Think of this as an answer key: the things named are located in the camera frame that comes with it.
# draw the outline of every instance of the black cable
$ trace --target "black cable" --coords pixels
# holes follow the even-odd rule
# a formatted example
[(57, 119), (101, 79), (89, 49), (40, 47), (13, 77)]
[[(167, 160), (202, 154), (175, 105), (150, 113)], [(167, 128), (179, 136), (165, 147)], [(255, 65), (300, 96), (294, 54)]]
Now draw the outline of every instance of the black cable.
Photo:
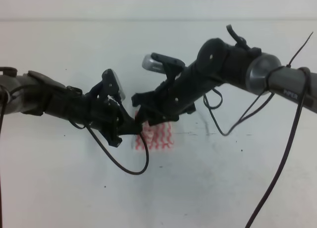
[(275, 174), (272, 182), (270, 183), (268, 189), (266, 190), (266, 192), (265, 192), (264, 196), (262, 197), (262, 199), (260, 200), (259, 204), (257, 205), (255, 210), (253, 211), (253, 213), (252, 213), (247, 225), (245, 226), (246, 228), (251, 227), (253, 221), (255, 220), (255, 218), (258, 215), (259, 211), (261, 210), (262, 206), (264, 205), (264, 203), (268, 199), (269, 195), (273, 191), (273, 188), (274, 188), (279, 176), (282, 173), (282, 170), (283, 170), (283, 168), (285, 166), (287, 157), (288, 157), (289, 152), (291, 150), (292, 143), (293, 143), (294, 136), (295, 136), (295, 132), (296, 132), (296, 128), (297, 128), (297, 125), (298, 125), (298, 122), (299, 122), (299, 118), (300, 118), (300, 115), (301, 115), (301, 112), (302, 112), (305, 96), (306, 96), (307, 91), (309, 89), (310, 80), (311, 80), (311, 75), (310, 75), (309, 69), (300, 68), (300, 70), (303, 71), (303, 73), (305, 74), (305, 85), (304, 85), (303, 91), (302, 91), (302, 93), (300, 95), (299, 103), (298, 103), (298, 106), (297, 106), (297, 109), (296, 109), (296, 114), (295, 114), (295, 117), (294, 117), (293, 125), (292, 125), (291, 132), (290, 132), (290, 135), (289, 135), (289, 138), (288, 138), (288, 141), (287, 141), (287, 145), (286, 145), (286, 148), (285, 148), (284, 155), (282, 157), (281, 163), (278, 166), (278, 169), (276, 171), (276, 174)]
[[(246, 117), (244, 117), (244, 115), (251, 109), (251, 107), (256, 103), (256, 101), (260, 98), (260, 96), (261, 96), (262, 94), (263, 94), (263, 93), (261, 93), (260, 95), (258, 95), (258, 97), (253, 101), (253, 103), (248, 107), (248, 109), (242, 114), (242, 116), (239, 118), (239, 120), (238, 120), (236, 123), (233, 124), (233, 126), (228, 130), (227, 133), (224, 133), (224, 132), (221, 130), (221, 128), (220, 128), (220, 126), (219, 126), (219, 124), (218, 124), (216, 118), (214, 117), (214, 115), (213, 115), (211, 109), (209, 109), (209, 108), (207, 107), (207, 108), (209, 109), (209, 113), (210, 113), (210, 115), (211, 115), (211, 117), (212, 117), (212, 119), (213, 119), (213, 121), (214, 121), (214, 123), (215, 123), (215, 125), (216, 125), (216, 127), (217, 127), (217, 129), (218, 129), (218, 131), (219, 131), (219, 133), (220, 133), (221, 135), (223, 135), (223, 136), (228, 136), (228, 135), (233, 131), (233, 129), (234, 129), (236, 126), (238, 126), (239, 124), (241, 124), (242, 122), (244, 122), (246, 119), (249, 119), (250, 117), (254, 116), (256, 113), (258, 113), (260, 110), (262, 110), (262, 109), (269, 103), (269, 101), (270, 101), (270, 100), (273, 98), (273, 96), (274, 96), (274, 94), (271, 93), (270, 96), (268, 97), (268, 99), (267, 99), (260, 107), (258, 107), (254, 112), (252, 112), (252, 113), (250, 113), (249, 115), (247, 115)], [(209, 105), (209, 101), (208, 101), (206, 95), (204, 95), (204, 101), (206, 101), (206, 104)]]
[(312, 34), (313, 34), (314, 32), (312, 32), (309, 36), (308, 36), (308, 38), (307, 38), (307, 40), (304, 42), (304, 44), (299, 48), (299, 50), (296, 52), (296, 54), (294, 54), (294, 56), (292, 57), (292, 59), (289, 61), (289, 63), (288, 63), (288, 65), (286, 66), (286, 67), (291, 67), (291, 63), (293, 62), (293, 60), (296, 58), (296, 56), (298, 55), (298, 53), (302, 50), (302, 48), (304, 48), (304, 46), (307, 44), (307, 42), (308, 42), (308, 40), (310, 39), (310, 37), (312, 36)]
[[(1, 129), (2, 129), (2, 123), (3, 123), (3, 117), (6, 109), (6, 105), (8, 103), (8, 95), (5, 91), (2, 91), (2, 109), (0, 113), (0, 135), (1, 135)], [(2, 228), (2, 197), (1, 197), (1, 182), (0, 182), (0, 228)]]
[(89, 133), (92, 135), (92, 137), (95, 139), (95, 141), (98, 143), (98, 145), (102, 148), (102, 150), (105, 152), (105, 154), (109, 157), (109, 159), (111, 159), (111, 161), (115, 165), (117, 165), (121, 170), (123, 170), (126, 173), (132, 174), (132, 175), (140, 175), (140, 174), (143, 174), (145, 172), (145, 170), (147, 170), (148, 165), (149, 165), (149, 150), (148, 150), (147, 143), (146, 143), (142, 133), (140, 133), (139, 136), (141, 137), (141, 140), (142, 140), (144, 147), (145, 147), (146, 161), (145, 161), (144, 168), (141, 171), (134, 172), (134, 171), (127, 170), (125, 167), (123, 167), (121, 164), (119, 164), (119, 162), (117, 160), (115, 160), (115, 158), (109, 153), (109, 151), (105, 148), (105, 146), (102, 144), (102, 142), (98, 139), (98, 137), (93, 132), (93, 130), (88, 125), (85, 125), (85, 126), (88, 129)]
[(205, 104), (206, 108), (212, 109), (212, 110), (219, 108), (219, 107), (221, 106), (222, 102), (223, 102), (223, 98), (222, 98), (221, 92), (219, 92), (219, 91), (216, 90), (215, 88), (213, 89), (213, 91), (214, 91), (216, 94), (218, 94), (218, 95), (220, 96), (220, 98), (221, 98), (220, 103), (218, 103), (217, 106), (211, 107), (211, 106), (209, 105), (209, 103), (207, 103), (208, 100), (207, 100), (206, 95), (204, 94), (204, 104)]

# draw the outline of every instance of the black bracket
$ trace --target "black bracket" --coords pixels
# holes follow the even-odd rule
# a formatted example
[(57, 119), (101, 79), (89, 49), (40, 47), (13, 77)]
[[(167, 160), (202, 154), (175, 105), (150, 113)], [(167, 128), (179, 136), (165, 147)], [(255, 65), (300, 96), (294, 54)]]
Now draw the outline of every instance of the black bracket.
[[(135, 118), (136, 123), (149, 122), (149, 125), (156, 125), (166, 121), (178, 121), (178, 115), (166, 115), (160, 110), (160, 102), (166, 98), (168, 90), (174, 83), (175, 78), (185, 69), (185, 63), (179, 59), (151, 54), (151, 58), (162, 63), (163, 71), (167, 79), (162, 82), (154, 91), (137, 93), (132, 97), (132, 106), (141, 106)], [(191, 105), (183, 113), (192, 113), (196, 110), (195, 105)]]

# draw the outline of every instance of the white table surface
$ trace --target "white table surface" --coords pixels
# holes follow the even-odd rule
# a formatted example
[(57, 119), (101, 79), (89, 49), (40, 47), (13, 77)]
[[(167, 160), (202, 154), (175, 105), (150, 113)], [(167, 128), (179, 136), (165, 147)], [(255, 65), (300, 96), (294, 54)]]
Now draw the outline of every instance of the white table surface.
[[(141, 68), (145, 54), (190, 64), (207, 39), (234, 43), (228, 23), (0, 22), (0, 65), (16, 67), (19, 74), (38, 71), (84, 92), (112, 68), (132, 114), (131, 96), (164, 80)], [(250, 46), (277, 55), (284, 64), (317, 29), (317, 21), (231, 23)], [(313, 36), (293, 66), (317, 72), (316, 52)], [(219, 90), (224, 102), (215, 116), (227, 130), (255, 96), (230, 85)], [(212, 93), (208, 97), (217, 100)], [(276, 96), (228, 137), (218, 133), (202, 100), (196, 107), (196, 113), (173, 124), (173, 150), (151, 153), (149, 168), (140, 176), (120, 171), (87, 131), (67, 121), (7, 115), (0, 140), (4, 227), (244, 227), (280, 162), (296, 105)], [(303, 110), (285, 169), (254, 228), (316, 227), (316, 132), (317, 115)], [(109, 150), (128, 168), (141, 169), (145, 155), (132, 149), (133, 136), (123, 139)]]

